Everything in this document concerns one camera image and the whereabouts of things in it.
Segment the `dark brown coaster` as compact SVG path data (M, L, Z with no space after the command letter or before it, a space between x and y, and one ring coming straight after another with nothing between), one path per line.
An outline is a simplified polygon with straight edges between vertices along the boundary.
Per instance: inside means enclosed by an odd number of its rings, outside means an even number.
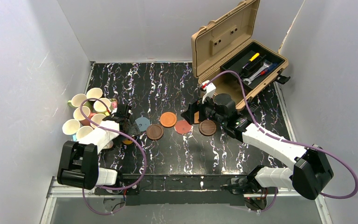
M159 140L164 134L164 128L159 124L152 124L146 129L146 135L150 140Z

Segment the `olive mug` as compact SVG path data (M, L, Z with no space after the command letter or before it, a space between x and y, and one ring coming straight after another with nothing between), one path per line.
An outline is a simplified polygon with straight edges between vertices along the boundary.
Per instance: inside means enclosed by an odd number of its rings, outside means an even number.
M86 98L93 101L94 98L102 98L103 90L101 88L91 88L86 92Z

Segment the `blue grey coaster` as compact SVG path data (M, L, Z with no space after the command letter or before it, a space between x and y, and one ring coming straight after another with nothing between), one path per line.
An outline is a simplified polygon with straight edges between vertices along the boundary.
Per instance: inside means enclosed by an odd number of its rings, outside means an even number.
M137 118L135 119L135 122L140 132L145 132L147 128L151 125L150 120L146 117Z

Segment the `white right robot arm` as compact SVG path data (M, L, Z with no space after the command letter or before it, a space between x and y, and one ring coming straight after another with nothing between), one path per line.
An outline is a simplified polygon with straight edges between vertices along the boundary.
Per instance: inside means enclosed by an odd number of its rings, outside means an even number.
M192 125L195 114L199 115L199 121L219 124L230 137L252 145L286 165L285 168L259 165L246 177L221 186L232 194L278 187L294 189L301 196L314 200L334 176L325 154L310 147L286 143L284 138L274 133L260 131L249 113L237 111L228 94L218 94L214 99L200 98L190 103L181 117Z

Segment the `dark walnut coaster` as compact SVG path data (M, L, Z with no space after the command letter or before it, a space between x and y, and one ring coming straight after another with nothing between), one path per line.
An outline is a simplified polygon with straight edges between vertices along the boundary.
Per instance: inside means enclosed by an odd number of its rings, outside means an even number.
M211 120L204 120L199 124L199 131L204 136L211 136L216 133L216 124Z

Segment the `light wooden coaster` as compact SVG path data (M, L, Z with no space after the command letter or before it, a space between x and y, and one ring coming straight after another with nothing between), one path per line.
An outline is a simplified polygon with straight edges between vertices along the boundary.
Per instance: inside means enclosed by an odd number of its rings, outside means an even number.
M196 112L195 114L194 114L194 124L199 124L200 123L200 120L199 120L199 112Z

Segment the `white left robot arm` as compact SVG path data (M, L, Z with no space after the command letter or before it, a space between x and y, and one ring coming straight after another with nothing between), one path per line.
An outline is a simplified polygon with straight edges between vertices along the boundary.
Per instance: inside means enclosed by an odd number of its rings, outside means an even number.
M131 106L119 104L100 125L77 141L66 141L57 173L61 185L91 190L96 186L109 190L124 190L122 173L101 168L98 155L103 149L121 145L122 141L139 135L140 130Z

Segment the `red coaster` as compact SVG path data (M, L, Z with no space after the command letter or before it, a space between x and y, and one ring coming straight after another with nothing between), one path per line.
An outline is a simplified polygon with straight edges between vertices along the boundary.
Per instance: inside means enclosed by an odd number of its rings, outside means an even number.
M192 129L192 126L190 124L188 124L188 122L186 120L179 120L176 122L174 128L178 134L183 135L183 134L190 132Z

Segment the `yellow mug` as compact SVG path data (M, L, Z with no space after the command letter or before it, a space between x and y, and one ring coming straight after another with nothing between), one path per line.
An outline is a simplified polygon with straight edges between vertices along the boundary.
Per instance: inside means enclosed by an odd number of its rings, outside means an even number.
M101 113L104 115L109 115L113 110L111 101L107 98L100 98L96 100L93 104L93 108L96 113Z

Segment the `orange wooden coaster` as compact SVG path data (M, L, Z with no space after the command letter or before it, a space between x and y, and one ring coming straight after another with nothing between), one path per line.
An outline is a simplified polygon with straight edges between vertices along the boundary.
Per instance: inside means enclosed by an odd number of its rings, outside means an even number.
M160 116L160 124L163 127L173 127L177 122L177 116L173 112L165 112Z

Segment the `peach mug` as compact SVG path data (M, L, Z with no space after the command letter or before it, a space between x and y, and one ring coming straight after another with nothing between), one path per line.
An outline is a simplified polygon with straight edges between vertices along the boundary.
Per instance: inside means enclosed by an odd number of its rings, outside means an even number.
M91 127L94 128L94 129L97 128L97 127L101 124L102 120L103 120L105 117L106 117L105 114L96 113L96 114L95 114L94 116L92 116L92 118L91 118L91 121L93 121L93 123L92 123L92 122L90 123Z

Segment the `orange smiley coaster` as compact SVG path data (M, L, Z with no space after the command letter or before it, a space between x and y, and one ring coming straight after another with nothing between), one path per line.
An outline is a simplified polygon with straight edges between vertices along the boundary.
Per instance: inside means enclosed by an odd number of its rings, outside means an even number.
M125 145L131 145L133 143L133 141L131 141L130 139L124 139L124 140L122 140L122 143Z

